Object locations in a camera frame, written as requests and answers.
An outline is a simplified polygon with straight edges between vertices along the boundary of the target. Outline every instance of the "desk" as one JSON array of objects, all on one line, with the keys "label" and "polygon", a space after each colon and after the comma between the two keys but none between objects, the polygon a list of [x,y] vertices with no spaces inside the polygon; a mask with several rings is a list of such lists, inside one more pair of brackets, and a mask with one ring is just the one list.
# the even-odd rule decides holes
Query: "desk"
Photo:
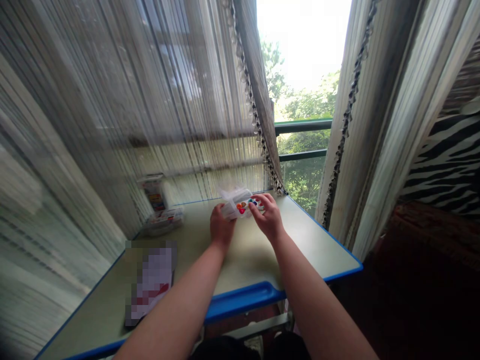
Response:
[{"label": "desk", "polygon": [[[276,197],[283,225],[325,281],[360,271],[362,264],[289,196]],[[173,286],[210,243],[210,214],[221,199],[184,204],[184,225],[158,241],[177,242]],[[117,350],[129,336],[124,328],[131,274],[119,256],[78,309],[40,352],[38,359],[91,359]],[[286,298],[274,250],[255,220],[239,219],[223,263],[205,323]]]}]

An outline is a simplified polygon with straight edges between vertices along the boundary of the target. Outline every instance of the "green foliage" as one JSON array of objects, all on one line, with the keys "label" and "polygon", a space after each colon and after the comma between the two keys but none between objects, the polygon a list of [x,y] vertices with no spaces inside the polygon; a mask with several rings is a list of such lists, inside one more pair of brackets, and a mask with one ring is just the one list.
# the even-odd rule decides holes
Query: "green foliage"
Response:
[{"label": "green foliage", "polygon": [[280,54],[278,42],[274,45],[273,42],[262,40],[261,52],[270,97],[278,100],[287,91],[285,76],[282,72],[285,59]]},{"label": "green foliage", "polygon": [[295,120],[297,118],[332,118],[339,80],[340,70],[337,70],[324,76],[317,90],[303,89],[294,93],[285,106],[287,116]]},{"label": "green foliage", "polygon": [[[294,154],[326,149],[329,139],[330,130],[295,132],[287,138],[279,136],[278,153]],[[312,217],[315,216],[324,164],[325,157],[281,163],[286,191]]]}]

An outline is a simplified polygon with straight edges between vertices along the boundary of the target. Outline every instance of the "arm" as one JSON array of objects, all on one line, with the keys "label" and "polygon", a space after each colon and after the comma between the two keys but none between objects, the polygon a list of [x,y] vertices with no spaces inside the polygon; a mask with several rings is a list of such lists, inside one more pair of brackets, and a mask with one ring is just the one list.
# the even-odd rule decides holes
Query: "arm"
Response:
[{"label": "arm", "polygon": [[258,227],[273,246],[295,320],[313,359],[377,359],[377,355],[330,288],[285,232],[280,210],[270,194],[256,194]]},{"label": "arm", "polygon": [[142,320],[115,359],[186,359],[200,333],[235,220],[226,221],[215,206],[210,217],[211,244]]}]

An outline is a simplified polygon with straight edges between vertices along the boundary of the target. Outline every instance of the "window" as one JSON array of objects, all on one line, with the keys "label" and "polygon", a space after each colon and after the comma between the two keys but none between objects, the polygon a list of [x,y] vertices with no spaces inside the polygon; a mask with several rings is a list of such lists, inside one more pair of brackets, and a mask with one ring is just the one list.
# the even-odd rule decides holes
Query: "window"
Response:
[{"label": "window", "polygon": [[285,190],[298,205],[314,218],[325,156],[282,161],[280,165]]},{"label": "window", "polygon": [[351,0],[257,0],[285,190],[312,217],[330,140],[350,5]]}]

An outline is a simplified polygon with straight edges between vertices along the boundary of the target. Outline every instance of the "blue desk edge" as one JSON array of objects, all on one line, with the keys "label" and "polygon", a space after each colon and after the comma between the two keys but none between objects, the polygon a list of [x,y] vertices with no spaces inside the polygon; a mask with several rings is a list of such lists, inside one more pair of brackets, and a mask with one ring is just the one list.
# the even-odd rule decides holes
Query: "blue desk edge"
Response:
[{"label": "blue desk edge", "polygon": [[[308,212],[306,212],[300,205],[298,205],[295,200],[293,200],[289,195],[287,195],[290,200],[293,201],[305,214],[308,215],[310,219],[312,219],[319,227],[321,227],[330,237],[335,240],[352,258],[356,260],[358,263],[358,267],[341,272],[339,274],[325,277],[323,280],[325,282],[332,281],[337,278],[344,277],[349,274],[353,274],[363,270],[363,264],[350,252],[347,250],[345,246],[343,246],[336,238],[332,236],[325,228],[320,225]],[[50,344],[54,341],[57,335],[63,330],[63,328],[68,324],[70,319],[75,315],[75,313],[80,309],[83,303],[89,298],[89,296],[93,293],[93,291],[97,288],[97,286],[102,282],[104,277],[110,272],[110,270],[114,267],[117,261],[122,257],[125,251],[123,251],[115,262],[111,265],[108,271],[101,277],[99,282],[93,287],[90,293],[83,299],[80,305],[76,308],[76,310],[70,315],[70,317],[65,321],[65,323],[58,329],[55,335],[50,339],[49,342],[43,347],[43,349],[37,354],[34,360],[37,360],[44,351],[50,346]],[[268,281],[259,282],[250,286],[242,287],[237,290],[224,292],[219,295],[215,295],[212,297],[210,306],[208,307],[208,311],[206,313],[204,324],[208,325],[211,323],[215,323],[219,320],[229,318],[231,316],[241,314],[247,312],[252,309],[261,308],[263,306],[267,306],[269,304],[276,303],[278,301],[286,299],[287,295],[285,291],[280,291],[275,289],[272,284]],[[112,342],[110,344],[100,346],[94,348],[89,351],[82,352],[80,354],[74,355],[69,357],[68,360],[86,360],[86,359],[101,359],[106,358],[110,355],[115,354],[118,349],[123,345],[125,342],[124,340],[119,340],[116,342]]]}]

